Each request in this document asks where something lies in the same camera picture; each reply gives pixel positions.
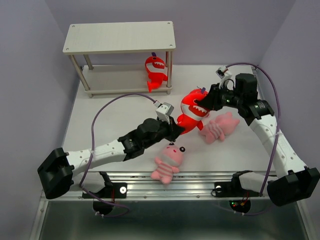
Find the red shark plush purple tag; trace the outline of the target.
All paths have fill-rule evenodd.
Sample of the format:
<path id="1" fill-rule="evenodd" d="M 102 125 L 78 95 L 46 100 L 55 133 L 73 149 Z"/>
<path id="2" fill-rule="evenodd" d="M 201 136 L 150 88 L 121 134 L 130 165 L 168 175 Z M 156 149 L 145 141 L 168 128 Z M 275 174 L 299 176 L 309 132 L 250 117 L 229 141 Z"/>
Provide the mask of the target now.
<path id="1" fill-rule="evenodd" d="M 177 125 L 184 128 L 181 135 L 187 134 L 194 128 L 203 129 L 203 118 L 210 115 L 210 111 L 198 105 L 206 97 L 206 88 L 196 88 L 187 94 L 180 103 L 181 115 L 177 118 Z"/>

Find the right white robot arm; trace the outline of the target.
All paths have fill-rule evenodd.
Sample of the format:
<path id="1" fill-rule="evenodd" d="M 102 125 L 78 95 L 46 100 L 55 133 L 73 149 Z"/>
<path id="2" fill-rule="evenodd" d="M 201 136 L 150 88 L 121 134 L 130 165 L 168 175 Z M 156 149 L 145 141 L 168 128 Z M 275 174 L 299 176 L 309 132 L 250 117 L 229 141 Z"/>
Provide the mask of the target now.
<path id="1" fill-rule="evenodd" d="M 282 134 L 273 109 L 267 101 L 258 98 L 258 81 L 253 74 L 236 75 L 232 89 L 228 89 L 226 80 L 212 84 L 208 94 L 196 103 L 213 111 L 223 107 L 237 109 L 259 138 L 275 169 L 275 177 L 268 172 L 262 175 L 250 170 L 238 171 L 216 193 L 217 197 L 234 197 L 252 191 L 269 197 L 274 205 L 281 207 L 312 195 L 320 172 L 308 167 Z"/>

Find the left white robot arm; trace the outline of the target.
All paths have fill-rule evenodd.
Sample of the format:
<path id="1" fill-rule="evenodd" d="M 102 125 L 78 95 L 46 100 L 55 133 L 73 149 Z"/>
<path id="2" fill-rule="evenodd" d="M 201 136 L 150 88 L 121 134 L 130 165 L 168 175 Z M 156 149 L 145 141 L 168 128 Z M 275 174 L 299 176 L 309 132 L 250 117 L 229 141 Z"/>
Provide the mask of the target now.
<path id="1" fill-rule="evenodd" d="M 48 200 L 56 199 L 72 187 L 83 187 L 89 169 L 124 162 L 144 154 L 145 149 L 166 139 L 174 142 L 184 131 L 172 117 L 169 121 L 148 118 L 118 139 L 92 148 L 65 152 L 54 149 L 38 167 L 37 173 Z"/>

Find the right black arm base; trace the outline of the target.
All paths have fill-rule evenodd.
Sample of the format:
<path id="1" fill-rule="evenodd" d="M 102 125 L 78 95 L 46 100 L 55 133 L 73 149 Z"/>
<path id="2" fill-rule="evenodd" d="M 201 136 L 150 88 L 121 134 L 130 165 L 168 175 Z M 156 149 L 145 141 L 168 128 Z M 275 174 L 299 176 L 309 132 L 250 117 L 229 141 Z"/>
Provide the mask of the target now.
<path id="1" fill-rule="evenodd" d="M 240 177 L 251 170 L 238 171 L 232 175 L 230 181 L 216 181 L 211 195 L 217 198 L 258 197 L 259 192 L 242 188 Z"/>

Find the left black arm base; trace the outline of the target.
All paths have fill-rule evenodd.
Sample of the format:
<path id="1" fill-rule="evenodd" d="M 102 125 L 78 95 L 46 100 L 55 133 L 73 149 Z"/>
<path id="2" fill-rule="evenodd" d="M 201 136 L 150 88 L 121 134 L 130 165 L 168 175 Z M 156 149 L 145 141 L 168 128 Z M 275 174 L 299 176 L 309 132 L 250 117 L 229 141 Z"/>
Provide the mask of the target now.
<path id="1" fill-rule="evenodd" d="M 89 172 L 83 185 L 101 199 L 125 199 L 127 197 L 128 184 L 112 181 L 105 171 Z"/>

